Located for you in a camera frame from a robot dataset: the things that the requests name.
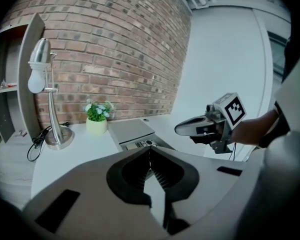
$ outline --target white desk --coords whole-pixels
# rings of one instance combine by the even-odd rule
[[[140,120],[143,119],[148,119],[149,122],[144,123],[175,150],[195,156],[217,159],[228,159],[230,156],[229,153],[215,154],[209,146],[195,144],[189,137],[177,135],[175,126],[180,121],[172,115],[165,114],[140,118]],[[75,135],[73,142],[68,147],[62,150],[51,150],[45,143],[43,144],[41,155],[35,163],[31,198],[74,167],[119,152],[109,131],[96,137],[86,131],[86,124],[74,124],[70,128]]]

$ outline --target shelf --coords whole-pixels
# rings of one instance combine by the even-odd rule
[[[6,93],[6,92],[13,92],[13,91],[16,91],[17,89],[18,89],[17,86],[1,89],[0,94],[1,93]]]

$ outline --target gray device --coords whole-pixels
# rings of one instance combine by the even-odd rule
[[[227,144],[232,130],[243,120],[247,112],[237,93],[226,93],[213,104],[206,106],[204,115],[179,123],[174,131],[190,136],[195,143],[209,144],[216,154],[231,153]]]
[[[157,143],[153,139],[147,139],[147,140],[128,144],[128,145],[126,145],[126,149],[133,150],[133,149],[137,149],[137,148],[145,148],[145,147],[156,146],[156,145],[157,145]]]

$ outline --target floor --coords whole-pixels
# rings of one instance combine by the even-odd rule
[[[35,169],[35,162],[27,160],[31,144],[27,137],[11,137],[0,143],[0,195],[21,210],[31,196]]]

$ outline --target desk lamp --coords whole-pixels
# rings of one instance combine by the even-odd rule
[[[56,114],[53,93],[58,92],[59,89],[55,88],[54,68],[52,64],[52,60],[56,55],[56,53],[51,53],[51,45],[48,39],[41,38],[36,43],[28,62],[32,69],[28,81],[28,88],[34,94],[38,94],[42,91],[48,93],[48,109],[52,130],[45,136],[45,142],[50,149],[62,150],[72,142],[74,133],[68,127],[60,127]],[[48,67],[51,67],[51,87],[48,85]]]

